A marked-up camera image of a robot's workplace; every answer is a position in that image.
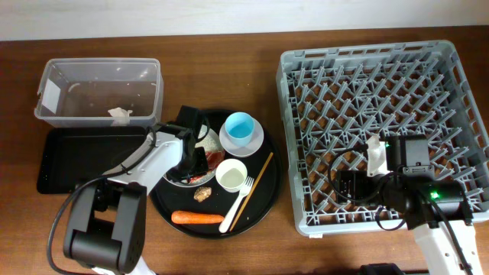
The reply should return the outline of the grey plate with food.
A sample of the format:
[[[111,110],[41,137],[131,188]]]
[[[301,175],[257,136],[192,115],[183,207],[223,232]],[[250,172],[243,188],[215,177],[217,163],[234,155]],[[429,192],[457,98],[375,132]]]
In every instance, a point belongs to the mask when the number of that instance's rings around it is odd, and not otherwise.
[[[206,174],[201,176],[193,176],[189,182],[187,180],[180,180],[178,182],[169,180],[167,175],[164,175],[164,179],[167,182],[179,187],[196,187],[207,183],[215,176],[215,169],[224,160],[225,150],[221,145],[219,136],[216,134],[216,132],[205,125],[201,127],[199,138],[203,137],[207,131],[208,133],[205,138],[196,144],[196,147],[203,147],[205,150],[209,168]]]

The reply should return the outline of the red snack wrapper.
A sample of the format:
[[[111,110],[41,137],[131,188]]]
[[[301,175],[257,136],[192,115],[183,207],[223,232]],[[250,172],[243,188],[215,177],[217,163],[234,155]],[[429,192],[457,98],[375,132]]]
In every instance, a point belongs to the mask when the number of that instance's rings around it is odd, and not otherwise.
[[[201,185],[211,180],[215,175],[215,169],[224,160],[225,152],[223,150],[206,151],[206,159],[208,162],[208,172],[202,176],[194,176],[190,183],[194,186]]]

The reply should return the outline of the light blue plastic cup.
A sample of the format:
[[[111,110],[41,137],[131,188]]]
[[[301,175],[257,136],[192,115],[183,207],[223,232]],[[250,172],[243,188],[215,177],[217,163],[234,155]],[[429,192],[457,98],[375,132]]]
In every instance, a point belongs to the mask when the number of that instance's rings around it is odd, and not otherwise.
[[[248,113],[234,112],[225,120],[225,132],[235,146],[244,147],[251,142],[254,119]]]

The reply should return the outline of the white plastic cup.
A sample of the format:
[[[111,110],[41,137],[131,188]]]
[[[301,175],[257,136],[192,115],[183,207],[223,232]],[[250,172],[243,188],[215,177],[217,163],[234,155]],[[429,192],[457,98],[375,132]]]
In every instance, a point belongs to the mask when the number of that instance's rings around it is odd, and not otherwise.
[[[229,193],[236,193],[245,184],[247,167],[237,159],[223,160],[215,170],[218,184]]]

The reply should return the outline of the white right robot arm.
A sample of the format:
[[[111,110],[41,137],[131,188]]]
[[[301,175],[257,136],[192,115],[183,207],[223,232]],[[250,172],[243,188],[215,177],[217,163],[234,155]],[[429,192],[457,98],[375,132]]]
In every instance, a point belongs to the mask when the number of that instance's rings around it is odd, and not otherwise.
[[[425,258],[430,274],[482,274],[473,215],[461,185],[429,176],[399,172],[369,177],[364,171],[338,171],[337,196],[356,205],[374,204],[380,213],[393,209],[403,216]]]

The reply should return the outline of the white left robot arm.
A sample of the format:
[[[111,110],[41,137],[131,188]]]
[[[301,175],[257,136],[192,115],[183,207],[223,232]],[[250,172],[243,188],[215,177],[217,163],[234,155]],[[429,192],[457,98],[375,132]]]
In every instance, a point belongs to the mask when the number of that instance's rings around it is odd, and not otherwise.
[[[127,159],[77,187],[59,210],[70,212],[64,256],[96,273],[150,274],[142,257],[147,196],[164,176],[188,180],[206,172],[197,143],[208,126],[203,112],[182,106],[175,121],[149,128]]]

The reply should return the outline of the grey dishwasher rack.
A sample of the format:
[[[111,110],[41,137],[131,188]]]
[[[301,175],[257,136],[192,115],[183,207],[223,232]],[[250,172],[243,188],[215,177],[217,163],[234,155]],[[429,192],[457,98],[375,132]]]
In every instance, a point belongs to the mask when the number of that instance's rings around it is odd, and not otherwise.
[[[296,230],[306,237],[378,231],[392,210],[338,202],[335,171],[365,170],[370,136],[422,134],[440,180],[465,189],[488,219],[488,133],[452,42],[431,40],[290,50],[277,69]]]

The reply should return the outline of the clear plastic waste bin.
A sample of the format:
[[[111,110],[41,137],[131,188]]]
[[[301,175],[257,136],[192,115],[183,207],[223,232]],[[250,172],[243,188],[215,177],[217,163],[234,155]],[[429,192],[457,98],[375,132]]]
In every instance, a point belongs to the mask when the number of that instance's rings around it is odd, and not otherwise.
[[[36,118],[56,128],[108,127],[109,109],[132,110],[127,126],[160,121],[164,81],[154,58],[57,58],[47,62]]]

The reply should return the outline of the round black tray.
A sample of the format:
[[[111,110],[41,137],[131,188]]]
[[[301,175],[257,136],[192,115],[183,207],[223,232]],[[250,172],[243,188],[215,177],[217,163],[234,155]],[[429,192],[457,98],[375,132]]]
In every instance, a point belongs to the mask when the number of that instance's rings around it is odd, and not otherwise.
[[[204,184],[204,187],[212,189],[212,194],[203,202],[197,202],[193,198],[195,187],[175,186],[165,179],[151,191],[151,201],[169,225],[186,235],[205,239],[239,235],[254,227],[267,215],[279,196],[283,179],[280,151],[268,131],[264,131],[264,141],[257,152],[241,161],[248,169],[249,176],[254,178],[255,189],[240,204],[243,212],[229,232],[221,233],[217,224],[178,225],[171,220],[171,215],[179,210],[201,214],[227,214],[238,195],[225,191],[216,179]]]

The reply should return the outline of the brown food scrap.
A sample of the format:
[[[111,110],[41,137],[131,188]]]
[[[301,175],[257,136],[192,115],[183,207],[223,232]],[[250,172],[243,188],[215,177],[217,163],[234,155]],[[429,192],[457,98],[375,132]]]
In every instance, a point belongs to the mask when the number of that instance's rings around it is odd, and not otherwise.
[[[212,195],[211,187],[199,187],[194,193],[194,199],[197,202],[203,202]]]

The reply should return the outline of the crumpled white tissue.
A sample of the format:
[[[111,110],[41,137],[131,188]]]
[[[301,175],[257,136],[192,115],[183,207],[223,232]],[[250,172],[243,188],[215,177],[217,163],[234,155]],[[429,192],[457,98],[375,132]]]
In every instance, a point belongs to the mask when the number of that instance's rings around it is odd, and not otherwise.
[[[125,110],[123,108],[117,107],[109,109],[108,113],[113,118],[111,126],[127,126],[130,124],[130,114],[132,110]]]

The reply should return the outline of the white plastic fork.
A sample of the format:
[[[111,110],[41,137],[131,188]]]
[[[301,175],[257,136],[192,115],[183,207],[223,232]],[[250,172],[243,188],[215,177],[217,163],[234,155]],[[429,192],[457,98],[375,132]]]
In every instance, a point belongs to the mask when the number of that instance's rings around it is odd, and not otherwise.
[[[244,182],[244,186],[239,191],[237,199],[235,200],[232,207],[229,209],[224,220],[221,222],[219,226],[220,233],[226,233],[229,230],[233,218],[235,217],[235,214],[238,211],[238,207],[241,204],[241,201],[249,194],[253,184],[254,184],[254,178],[248,176]]]

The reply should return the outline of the wooden chopstick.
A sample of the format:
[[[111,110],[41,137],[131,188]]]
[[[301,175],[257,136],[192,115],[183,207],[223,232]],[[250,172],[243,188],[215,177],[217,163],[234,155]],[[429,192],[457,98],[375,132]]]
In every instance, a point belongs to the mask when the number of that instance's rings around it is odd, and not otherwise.
[[[242,212],[245,210],[246,205],[248,204],[248,202],[249,202],[249,200],[250,200],[253,192],[255,191],[258,183],[260,182],[260,180],[261,180],[261,178],[262,178],[265,170],[267,169],[268,164],[270,163],[270,161],[271,161],[271,159],[272,159],[273,156],[274,156],[274,153],[273,152],[270,152],[270,154],[269,154],[267,160],[265,161],[265,163],[264,163],[264,165],[263,165],[260,173],[257,176],[257,179],[253,182],[253,185],[251,186],[251,191],[248,193],[248,195],[246,196],[244,202],[241,204],[241,208],[239,209],[238,213],[236,214],[236,216],[235,216],[235,218],[234,218],[234,220],[233,220],[233,222],[232,222],[232,224],[230,226],[230,229],[228,230],[229,232],[232,232],[233,229],[234,229],[234,227],[236,226],[238,220],[241,217]]]

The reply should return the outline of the orange carrot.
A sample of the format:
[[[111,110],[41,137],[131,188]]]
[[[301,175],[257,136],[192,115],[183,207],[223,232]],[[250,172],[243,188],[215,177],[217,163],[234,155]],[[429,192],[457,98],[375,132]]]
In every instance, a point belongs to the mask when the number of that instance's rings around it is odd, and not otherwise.
[[[171,221],[178,225],[212,225],[221,223],[224,219],[222,215],[188,211],[175,211],[171,214]]]

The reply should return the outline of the rectangular black tray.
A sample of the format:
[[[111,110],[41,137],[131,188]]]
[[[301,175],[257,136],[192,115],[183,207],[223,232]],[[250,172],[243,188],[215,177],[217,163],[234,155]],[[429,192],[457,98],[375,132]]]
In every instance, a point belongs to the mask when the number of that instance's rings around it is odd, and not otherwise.
[[[71,193],[79,184],[119,165],[146,140],[143,127],[54,128],[37,178],[41,194]]]

